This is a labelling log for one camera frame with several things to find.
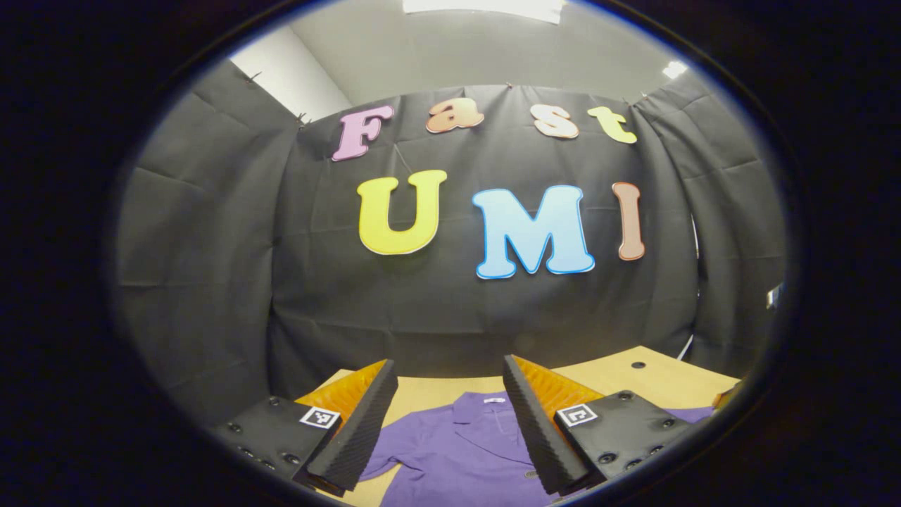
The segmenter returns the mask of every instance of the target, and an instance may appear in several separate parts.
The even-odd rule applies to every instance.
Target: letter m
[[[535,218],[507,189],[484,190],[472,196],[472,203],[482,209],[485,218],[485,261],[476,268],[479,278],[510,278],[516,264],[507,258],[509,241],[523,268],[538,271],[548,240],[553,254],[548,271],[555,274],[588,272],[595,258],[588,254],[578,202],[582,190],[569,185],[550,187],[544,191]]]

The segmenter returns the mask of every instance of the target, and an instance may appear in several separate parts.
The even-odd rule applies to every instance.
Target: black cloth wall
[[[766,290],[781,281],[778,199],[742,127],[683,76],[636,106],[555,89],[447,88],[391,97],[298,131],[276,100],[225,62],[196,83],[131,175],[118,235],[121,311],[150,370],[203,423],[273,393],[299,396],[338,368],[385,357],[399,374],[500,373],[501,356],[550,367],[645,345],[741,375],[761,347]],[[486,118],[444,134],[429,108],[470,97]],[[532,125],[533,104],[570,112],[581,134]],[[341,116],[391,105],[369,152],[333,162]],[[587,114],[608,106],[635,144]],[[390,223],[414,219],[412,172],[443,170],[440,220],[422,250],[372,253],[359,239],[360,183],[394,176]],[[611,186],[641,189],[638,261],[619,259]],[[534,214],[546,188],[583,190],[595,268],[481,280],[484,225],[473,194],[509,189]],[[696,258],[694,214],[701,243]]]

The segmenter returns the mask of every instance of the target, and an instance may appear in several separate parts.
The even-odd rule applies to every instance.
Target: wooden table
[[[633,368],[632,364],[637,362],[645,363],[645,366]],[[714,396],[738,382],[738,379],[677,361],[643,346],[584,363],[553,368],[553,371],[603,394],[628,389],[664,409],[709,407]],[[339,370],[323,385],[348,373],[351,371]],[[503,390],[504,382],[499,375],[460,379],[398,377],[397,393],[388,408],[383,427],[410,412],[449,405],[464,392]],[[322,491],[319,493],[358,507],[378,507],[400,466],[398,464],[374,479],[357,484],[355,490],[348,491],[343,498]]]

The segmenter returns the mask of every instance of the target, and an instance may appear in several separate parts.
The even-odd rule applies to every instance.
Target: shirt collar
[[[485,403],[491,398],[503,399],[503,402]],[[500,410],[510,410],[513,406],[507,398],[506,391],[501,392],[464,392],[453,402],[453,421],[459,424],[470,424],[478,420],[486,405]]]

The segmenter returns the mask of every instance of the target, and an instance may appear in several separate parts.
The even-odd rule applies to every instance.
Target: purple shirt
[[[670,411],[694,422],[707,409]],[[384,507],[544,507],[560,498],[544,492],[506,392],[465,392],[451,405],[412,412],[383,428],[360,481],[396,463],[403,466]]]

